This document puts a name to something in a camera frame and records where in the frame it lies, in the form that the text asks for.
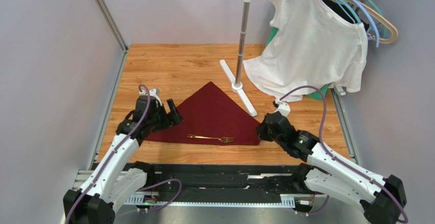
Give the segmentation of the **metal utensil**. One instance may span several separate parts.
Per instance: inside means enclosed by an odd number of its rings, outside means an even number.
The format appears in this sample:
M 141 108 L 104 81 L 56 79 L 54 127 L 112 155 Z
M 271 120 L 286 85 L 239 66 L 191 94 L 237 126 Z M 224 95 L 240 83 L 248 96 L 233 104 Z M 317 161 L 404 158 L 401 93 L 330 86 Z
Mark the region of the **metal utensil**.
M 206 137 L 206 136 L 199 136 L 199 135 L 192 135 L 188 134 L 188 138 L 197 138 L 197 139 L 209 139 L 209 140 L 217 140 L 221 143 L 232 143 L 235 141 L 234 137 Z

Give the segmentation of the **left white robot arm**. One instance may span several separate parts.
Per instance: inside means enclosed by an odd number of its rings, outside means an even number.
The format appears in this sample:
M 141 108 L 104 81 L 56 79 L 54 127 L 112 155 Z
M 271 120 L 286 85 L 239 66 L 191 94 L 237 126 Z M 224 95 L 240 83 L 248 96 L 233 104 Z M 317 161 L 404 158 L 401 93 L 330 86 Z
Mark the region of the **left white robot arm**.
M 152 133 L 183 121 L 172 99 L 167 112 L 157 95 L 142 94 L 118 125 L 102 161 L 77 190 L 63 197 L 65 223 L 114 223 L 116 213 L 128 198 L 139 190 L 156 187 L 155 167 L 137 161 L 126 175 L 120 173 L 142 142 Z

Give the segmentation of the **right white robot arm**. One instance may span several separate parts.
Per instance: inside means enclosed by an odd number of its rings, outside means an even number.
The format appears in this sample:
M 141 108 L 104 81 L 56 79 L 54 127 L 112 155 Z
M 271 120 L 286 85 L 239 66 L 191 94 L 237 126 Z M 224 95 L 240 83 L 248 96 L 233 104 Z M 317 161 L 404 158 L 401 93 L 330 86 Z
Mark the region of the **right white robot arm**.
M 307 189 L 354 207 L 369 223 L 408 223 L 404 184 L 397 176 L 384 177 L 355 164 L 314 134 L 296 130 L 280 112 L 268 113 L 256 133 L 303 161 L 293 175 Z

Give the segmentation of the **dark red cloth napkin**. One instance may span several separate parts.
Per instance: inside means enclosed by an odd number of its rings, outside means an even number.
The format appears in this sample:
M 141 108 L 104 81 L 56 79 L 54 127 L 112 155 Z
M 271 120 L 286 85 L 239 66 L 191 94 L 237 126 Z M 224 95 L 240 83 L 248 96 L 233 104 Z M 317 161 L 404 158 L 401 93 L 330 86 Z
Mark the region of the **dark red cloth napkin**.
M 209 82 L 177 106 L 184 120 L 169 129 L 152 132 L 147 140 L 168 143 L 222 145 L 207 137 L 232 137 L 226 145 L 260 143 L 255 129 L 260 123 L 213 82 Z

